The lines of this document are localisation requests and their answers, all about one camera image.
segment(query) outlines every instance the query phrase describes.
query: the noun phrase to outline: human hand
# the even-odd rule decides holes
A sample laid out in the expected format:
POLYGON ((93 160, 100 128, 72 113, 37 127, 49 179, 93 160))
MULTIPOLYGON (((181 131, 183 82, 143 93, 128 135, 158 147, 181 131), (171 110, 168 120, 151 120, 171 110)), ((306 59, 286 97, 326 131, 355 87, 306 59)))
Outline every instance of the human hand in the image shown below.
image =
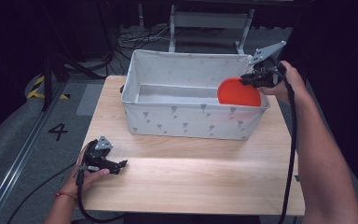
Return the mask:
MULTIPOLYGON (((86 145, 83 147, 83 149, 80 151, 80 154, 77 159, 77 164, 72 170, 70 176, 66 179, 65 184, 62 186, 60 191, 71 193, 71 194, 77 194, 77 185, 76 185, 76 178, 77 178, 77 172, 79 169, 79 166, 81 165, 81 162, 83 160, 84 153, 87 150, 87 147, 89 145, 86 145)), ((98 179, 100 179, 103 176, 109 175, 110 172, 108 169, 102 169, 94 173, 90 173, 88 170, 84 171, 84 183, 82 186, 82 193, 87 191, 91 185, 98 179)))
MULTIPOLYGON (((286 78, 287 81, 291 84, 293 90, 295 91, 296 99, 302 97, 304 94, 308 95, 308 91, 305 87, 304 80, 297 70, 287 61, 281 61, 283 66, 286 68, 286 78)), ((279 100, 282 100, 289 104, 289 97, 287 94, 287 89, 284 82, 278 83, 274 88, 260 87, 258 88, 260 92, 266 95, 275 95, 279 100)))

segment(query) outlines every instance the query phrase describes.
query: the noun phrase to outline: white fabric bin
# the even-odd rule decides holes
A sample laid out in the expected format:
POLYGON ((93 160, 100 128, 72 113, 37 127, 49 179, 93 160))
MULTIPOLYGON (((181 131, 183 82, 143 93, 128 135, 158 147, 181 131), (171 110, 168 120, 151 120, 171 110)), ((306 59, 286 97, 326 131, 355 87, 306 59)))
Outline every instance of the white fabric bin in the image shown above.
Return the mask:
POLYGON ((221 105, 219 85, 252 71, 250 55, 136 50, 122 93, 131 133, 246 140, 269 100, 261 106, 221 105))

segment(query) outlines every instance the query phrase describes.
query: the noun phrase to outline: human arm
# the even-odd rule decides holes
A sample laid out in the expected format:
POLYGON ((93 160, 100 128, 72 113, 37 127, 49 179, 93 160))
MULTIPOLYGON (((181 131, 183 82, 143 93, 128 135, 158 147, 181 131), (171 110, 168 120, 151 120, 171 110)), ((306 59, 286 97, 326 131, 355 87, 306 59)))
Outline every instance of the human arm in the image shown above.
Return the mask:
MULTIPOLYGON (((72 170, 71 174, 68 176, 65 184, 62 186, 59 192, 70 193, 72 195, 77 194, 77 185, 76 185, 76 177, 74 177, 78 171, 78 167, 80 166, 81 159, 83 158, 84 152, 87 146, 85 146, 79 155, 79 159, 77 160, 77 165, 72 170)), ((109 175, 108 169, 102 169, 95 173, 90 173, 89 171, 85 171, 84 174, 84 183, 82 192, 84 193, 88 190, 92 183, 101 177, 109 175)), ((75 208, 76 201, 73 197, 68 195, 60 195, 57 196, 54 200, 54 204, 52 205, 48 215, 45 219, 45 224, 66 224, 72 222, 72 213, 75 208)))
MULTIPOLYGON (((295 91, 298 172, 306 206, 303 223, 358 223, 358 201, 349 167, 301 76, 288 62, 282 64, 295 91)), ((259 90, 289 103, 284 83, 259 90)))

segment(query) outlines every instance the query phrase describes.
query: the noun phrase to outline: bracelet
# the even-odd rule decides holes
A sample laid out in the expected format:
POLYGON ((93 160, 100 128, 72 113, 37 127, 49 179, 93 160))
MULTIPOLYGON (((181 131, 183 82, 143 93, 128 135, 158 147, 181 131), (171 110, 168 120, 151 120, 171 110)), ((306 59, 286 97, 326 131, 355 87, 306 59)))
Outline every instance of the bracelet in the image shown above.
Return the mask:
POLYGON ((56 199, 58 196, 61 196, 61 195, 67 195, 71 198, 74 199, 74 201, 76 201, 77 199, 77 196, 75 194, 72 194, 72 193, 68 193, 68 192, 63 192, 63 191, 58 191, 54 194, 54 198, 56 199))

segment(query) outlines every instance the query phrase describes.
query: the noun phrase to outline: wooden tabletop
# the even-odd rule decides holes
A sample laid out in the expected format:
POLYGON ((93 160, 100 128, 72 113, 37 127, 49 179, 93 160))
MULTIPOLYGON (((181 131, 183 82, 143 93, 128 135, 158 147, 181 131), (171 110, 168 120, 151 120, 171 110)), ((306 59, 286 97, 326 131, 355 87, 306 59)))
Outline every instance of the wooden tabletop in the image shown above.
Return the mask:
MULTIPOLYGON (((290 135, 275 97, 247 141, 130 134, 121 102, 125 77, 104 83, 84 145, 104 135, 107 159, 128 160, 119 175, 94 183, 89 210, 279 215, 289 163, 290 135)), ((298 174, 297 162, 294 175, 298 174)), ((304 215, 293 178, 287 215, 304 215)))

